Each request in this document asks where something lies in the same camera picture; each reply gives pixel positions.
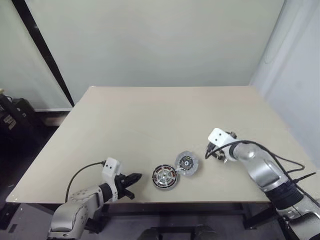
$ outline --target table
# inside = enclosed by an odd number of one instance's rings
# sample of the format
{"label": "table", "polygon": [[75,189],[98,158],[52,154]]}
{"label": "table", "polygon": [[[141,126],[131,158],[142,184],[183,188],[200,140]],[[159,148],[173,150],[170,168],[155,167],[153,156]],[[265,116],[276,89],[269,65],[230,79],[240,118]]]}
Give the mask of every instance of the table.
{"label": "table", "polygon": [[[72,175],[83,166],[113,157],[123,173],[142,173],[129,188],[135,199],[117,203],[268,202],[239,162],[204,159],[213,128],[233,131],[274,153],[317,171],[288,127],[250,86],[228,87],[90,87],[36,157],[7,202],[61,204]],[[158,165],[173,165],[191,151],[198,171],[181,176],[176,187],[153,186]],[[289,170],[296,166],[283,162]],[[101,182],[101,166],[82,171],[70,193]],[[299,183],[320,198],[318,174]]]}

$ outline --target robotic arm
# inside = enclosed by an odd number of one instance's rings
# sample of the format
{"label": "robotic arm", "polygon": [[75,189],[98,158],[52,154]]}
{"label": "robotic arm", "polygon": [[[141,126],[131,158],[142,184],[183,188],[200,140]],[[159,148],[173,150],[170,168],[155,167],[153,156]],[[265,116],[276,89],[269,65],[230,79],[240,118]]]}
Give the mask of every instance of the robotic arm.
{"label": "robotic arm", "polygon": [[245,166],[251,179],[265,193],[278,214],[285,219],[300,240],[320,236],[318,204],[297,189],[272,161],[269,153],[256,144],[239,143],[238,139],[219,128],[212,131],[208,140],[212,148],[230,144],[223,148],[225,159],[240,161]]}
{"label": "robotic arm", "polygon": [[104,203],[135,195],[126,188],[136,183],[142,174],[120,173],[120,162],[109,157],[102,170],[103,183],[72,194],[53,214],[47,239],[79,239],[90,221],[97,220]]}

